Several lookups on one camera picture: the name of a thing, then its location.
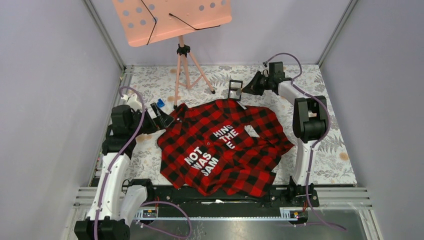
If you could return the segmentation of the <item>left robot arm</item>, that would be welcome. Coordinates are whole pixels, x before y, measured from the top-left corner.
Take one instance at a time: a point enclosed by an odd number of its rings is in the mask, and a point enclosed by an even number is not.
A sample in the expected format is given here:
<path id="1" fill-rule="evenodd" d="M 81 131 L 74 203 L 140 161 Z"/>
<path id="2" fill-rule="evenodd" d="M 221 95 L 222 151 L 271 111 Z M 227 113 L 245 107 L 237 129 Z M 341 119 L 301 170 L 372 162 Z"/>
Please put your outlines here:
<path id="1" fill-rule="evenodd" d="M 127 104 L 111 110 L 111 124 L 102 143 L 102 168 L 97 190 L 84 220 L 75 223 L 74 233 L 79 240 L 128 240 L 130 226 L 142 205 L 155 200 L 150 179 L 131 180 L 123 199 L 124 176 L 129 166 L 136 137 L 164 130 L 174 118 L 155 103 L 152 118 L 146 109 Z"/>

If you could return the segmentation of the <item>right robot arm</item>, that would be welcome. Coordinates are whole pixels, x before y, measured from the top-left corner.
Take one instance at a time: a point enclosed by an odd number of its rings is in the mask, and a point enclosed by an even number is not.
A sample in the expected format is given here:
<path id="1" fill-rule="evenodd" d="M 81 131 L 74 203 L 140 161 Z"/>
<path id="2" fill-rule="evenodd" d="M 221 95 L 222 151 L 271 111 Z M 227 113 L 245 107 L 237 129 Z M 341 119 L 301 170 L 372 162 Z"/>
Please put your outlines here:
<path id="1" fill-rule="evenodd" d="M 297 138 L 297 153 L 294 175 L 290 177 L 283 196 L 292 206 L 315 206 L 312 200 L 318 197 L 310 176 L 316 149 L 331 126 L 327 99 L 322 95 L 311 95 L 297 86 L 293 78 L 286 77 L 281 61 L 264 62 L 263 65 L 266 69 L 258 71 L 242 92 L 261 96 L 270 90 L 292 104 L 292 130 Z"/>

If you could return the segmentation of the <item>red black plaid shirt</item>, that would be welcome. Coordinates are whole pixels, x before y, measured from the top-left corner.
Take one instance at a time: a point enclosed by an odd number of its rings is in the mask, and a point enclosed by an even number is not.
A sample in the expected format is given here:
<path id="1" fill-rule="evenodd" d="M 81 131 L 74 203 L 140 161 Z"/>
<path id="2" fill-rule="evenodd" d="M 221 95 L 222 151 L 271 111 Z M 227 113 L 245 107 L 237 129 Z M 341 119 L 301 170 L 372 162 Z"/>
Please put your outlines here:
<path id="1" fill-rule="evenodd" d="M 157 139 L 160 173 L 175 188 L 184 185 L 209 196 L 262 197 L 272 186 L 274 168 L 293 148 L 277 115 L 263 106 L 217 99 L 194 107 L 181 104 Z"/>

